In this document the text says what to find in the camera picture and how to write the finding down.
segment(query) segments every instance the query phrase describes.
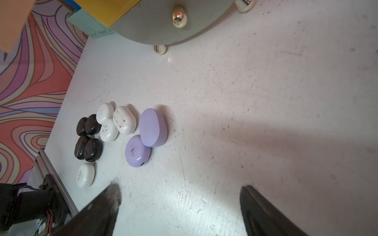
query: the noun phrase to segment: lavender earbuds case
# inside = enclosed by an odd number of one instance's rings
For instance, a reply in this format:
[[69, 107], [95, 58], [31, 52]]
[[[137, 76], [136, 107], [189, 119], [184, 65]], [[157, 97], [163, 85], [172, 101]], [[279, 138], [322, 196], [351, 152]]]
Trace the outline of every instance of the lavender earbuds case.
[[126, 145], [126, 161], [132, 167], [140, 167], [148, 161], [151, 154], [151, 148], [143, 145], [141, 136], [135, 135]]
[[159, 147], [167, 140], [168, 130], [163, 115], [152, 108], [146, 109], [139, 119], [142, 143], [148, 147]]

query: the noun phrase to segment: teal box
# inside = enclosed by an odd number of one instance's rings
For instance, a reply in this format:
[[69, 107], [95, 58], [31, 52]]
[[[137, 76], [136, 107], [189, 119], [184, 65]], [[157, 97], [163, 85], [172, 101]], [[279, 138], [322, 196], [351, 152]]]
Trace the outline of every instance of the teal box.
[[67, 20], [93, 39], [114, 34], [115, 32], [88, 14], [84, 9], [70, 13]]

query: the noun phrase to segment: cable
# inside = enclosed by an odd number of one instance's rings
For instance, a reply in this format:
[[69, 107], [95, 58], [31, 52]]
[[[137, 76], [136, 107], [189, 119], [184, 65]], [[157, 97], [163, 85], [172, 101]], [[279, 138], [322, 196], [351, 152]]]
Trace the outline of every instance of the cable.
[[31, 190], [34, 190], [34, 191], [40, 190], [38, 188], [33, 188], [32, 186], [29, 186], [29, 185], [25, 186], [25, 188], [28, 188], [28, 189], [31, 189]]
[[50, 232], [49, 232], [49, 235], [51, 235], [51, 229], [52, 229], [52, 227], [53, 227], [53, 222], [54, 222], [53, 211], [50, 210], [50, 213], [51, 213], [51, 223], [50, 223]]
[[47, 235], [47, 233], [48, 233], [48, 228], [49, 228], [49, 225], [50, 225], [50, 214], [48, 213], [48, 211], [46, 211], [46, 213], [47, 213], [47, 216], [48, 216], [48, 221], [47, 221], [47, 229], [46, 229], [46, 233], [45, 233], [44, 236]]

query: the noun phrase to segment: chrome knob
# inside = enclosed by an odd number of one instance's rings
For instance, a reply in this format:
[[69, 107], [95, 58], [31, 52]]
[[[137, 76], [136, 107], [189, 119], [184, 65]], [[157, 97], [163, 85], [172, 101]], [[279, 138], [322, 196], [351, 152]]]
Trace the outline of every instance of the chrome knob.
[[177, 28], [182, 28], [188, 21], [186, 9], [183, 6], [175, 6], [172, 11], [172, 23]]

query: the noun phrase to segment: scratched table surface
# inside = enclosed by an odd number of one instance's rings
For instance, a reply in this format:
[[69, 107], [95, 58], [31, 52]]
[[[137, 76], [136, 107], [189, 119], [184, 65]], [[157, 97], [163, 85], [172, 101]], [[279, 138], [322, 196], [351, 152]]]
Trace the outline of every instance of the scratched table surface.
[[[251, 184], [309, 235], [376, 235], [378, 2], [258, 0], [232, 6], [165, 55], [119, 35], [89, 39], [46, 146], [77, 207], [122, 188], [114, 235], [246, 235]], [[140, 168], [105, 143], [88, 188], [76, 124], [104, 102], [147, 108], [166, 143]]]

